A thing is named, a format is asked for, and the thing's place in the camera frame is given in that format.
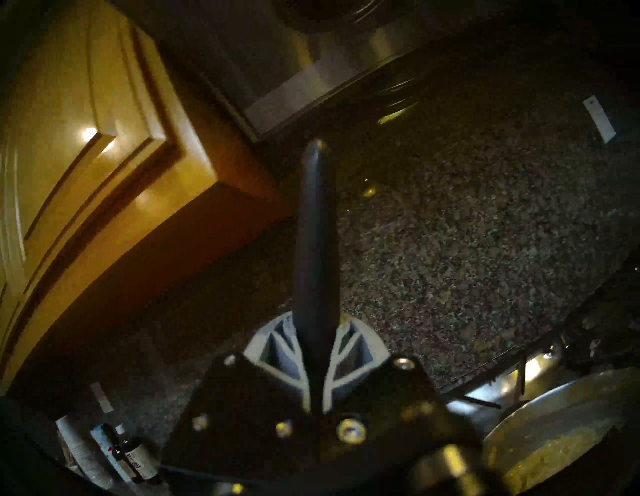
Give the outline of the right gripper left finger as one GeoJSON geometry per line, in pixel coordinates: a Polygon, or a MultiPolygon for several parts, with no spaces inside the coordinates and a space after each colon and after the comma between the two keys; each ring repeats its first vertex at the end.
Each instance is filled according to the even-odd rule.
{"type": "Polygon", "coordinates": [[[319,465],[291,312],[215,358],[161,450],[167,481],[273,481],[319,465]]]}

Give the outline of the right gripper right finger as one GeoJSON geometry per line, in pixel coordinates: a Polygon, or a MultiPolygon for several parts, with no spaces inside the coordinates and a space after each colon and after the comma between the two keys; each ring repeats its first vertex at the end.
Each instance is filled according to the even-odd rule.
{"type": "Polygon", "coordinates": [[[478,481],[481,441],[420,362],[343,314],[324,386],[324,463],[336,481],[478,481]]]}

